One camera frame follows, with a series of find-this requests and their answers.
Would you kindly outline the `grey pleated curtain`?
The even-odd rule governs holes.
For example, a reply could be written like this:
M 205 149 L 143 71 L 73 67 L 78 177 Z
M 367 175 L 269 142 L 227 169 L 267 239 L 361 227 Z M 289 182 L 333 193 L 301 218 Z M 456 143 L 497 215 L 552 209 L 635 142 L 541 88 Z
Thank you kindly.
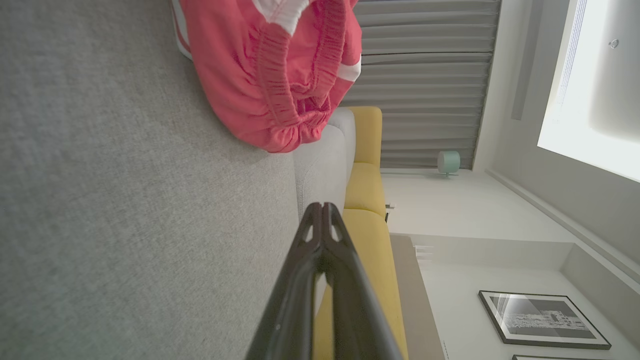
M 473 168 L 502 0 L 359 0 L 361 74 L 343 107 L 382 112 L 381 166 Z

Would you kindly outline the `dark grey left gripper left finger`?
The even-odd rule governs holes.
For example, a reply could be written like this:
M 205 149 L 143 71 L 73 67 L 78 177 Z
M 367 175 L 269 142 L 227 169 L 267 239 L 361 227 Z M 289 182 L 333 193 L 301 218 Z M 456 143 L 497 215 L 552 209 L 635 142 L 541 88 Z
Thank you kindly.
M 311 360 L 323 206 L 309 205 L 295 232 L 245 360 Z

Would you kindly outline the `short grey sofa seat cushion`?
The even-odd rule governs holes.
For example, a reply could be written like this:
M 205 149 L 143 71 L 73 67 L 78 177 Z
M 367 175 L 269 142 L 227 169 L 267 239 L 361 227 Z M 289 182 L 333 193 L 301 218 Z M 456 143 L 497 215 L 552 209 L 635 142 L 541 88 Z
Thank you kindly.
M 347 177 L 350 177 L 355 160 L 356 128 L 354 113 L 347 107 L 338 107 L 328 121 L 330 126 L 338 128 L 345 143 L 345 164 Z

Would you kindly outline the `mint green floor lamp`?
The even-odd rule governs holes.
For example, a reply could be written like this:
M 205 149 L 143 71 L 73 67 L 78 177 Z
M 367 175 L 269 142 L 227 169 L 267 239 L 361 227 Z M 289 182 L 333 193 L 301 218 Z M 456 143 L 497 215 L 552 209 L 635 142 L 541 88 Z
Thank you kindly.
M 381 168 L 382 174 L 402 176 L 434 176 L 450 178 L 459 176 L 461 157 L 457 151 L 441 151 L 436 157 L 435 168 Z

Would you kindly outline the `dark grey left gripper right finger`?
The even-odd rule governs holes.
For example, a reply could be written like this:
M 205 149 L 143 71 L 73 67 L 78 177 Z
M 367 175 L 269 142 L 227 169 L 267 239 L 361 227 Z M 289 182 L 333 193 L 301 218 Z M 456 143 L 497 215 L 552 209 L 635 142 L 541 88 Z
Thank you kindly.
M 403 316 L 386 221 L 325 203 L 322 360 L 403 360 Z

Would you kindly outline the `grey fabric sofa ottoman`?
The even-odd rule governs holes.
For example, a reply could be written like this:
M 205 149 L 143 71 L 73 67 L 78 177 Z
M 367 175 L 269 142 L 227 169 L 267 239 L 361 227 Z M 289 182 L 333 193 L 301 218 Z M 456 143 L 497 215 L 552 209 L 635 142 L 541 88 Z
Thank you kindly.
M 244 360 L 298 227 L 169 0 L 0 0 L 0 360 Z

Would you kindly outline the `beige wooden ledge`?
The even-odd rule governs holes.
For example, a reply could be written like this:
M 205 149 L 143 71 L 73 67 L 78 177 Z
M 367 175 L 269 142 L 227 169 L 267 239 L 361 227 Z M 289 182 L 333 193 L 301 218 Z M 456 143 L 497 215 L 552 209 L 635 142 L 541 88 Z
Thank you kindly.
M 409 236 L 392 234 L 391 249 L 398 281 L 409 360 L 446 360 L 434 313 Z

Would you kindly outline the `large black framed picture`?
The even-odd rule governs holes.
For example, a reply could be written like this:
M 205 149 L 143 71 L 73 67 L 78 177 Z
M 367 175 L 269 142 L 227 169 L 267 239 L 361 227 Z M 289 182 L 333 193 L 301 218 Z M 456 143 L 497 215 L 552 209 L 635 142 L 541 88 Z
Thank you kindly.
M 608 351 L 612 344 L 566 295 L 479 291 L 503 343 Z

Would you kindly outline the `red shorts with white trim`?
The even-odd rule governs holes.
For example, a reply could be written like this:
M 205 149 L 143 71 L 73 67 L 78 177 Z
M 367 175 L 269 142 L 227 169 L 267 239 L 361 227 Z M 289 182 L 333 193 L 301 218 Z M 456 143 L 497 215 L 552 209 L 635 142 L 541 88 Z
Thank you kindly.
M 269 153 L 317 142 L 361 73 L 359 0 L 171 0 L 215 116 Z

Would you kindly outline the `long grey sofa seat cushion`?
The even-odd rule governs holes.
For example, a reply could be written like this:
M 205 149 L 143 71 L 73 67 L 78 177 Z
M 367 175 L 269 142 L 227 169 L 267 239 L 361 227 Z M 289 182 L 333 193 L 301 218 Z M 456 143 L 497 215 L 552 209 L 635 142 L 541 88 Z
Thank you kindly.
M 294 152 L 298 218 L 311 203 L 333 203 L 342 214 L 354 164 L 354 142 L 339 127 L 327 125 L 319 141 Z

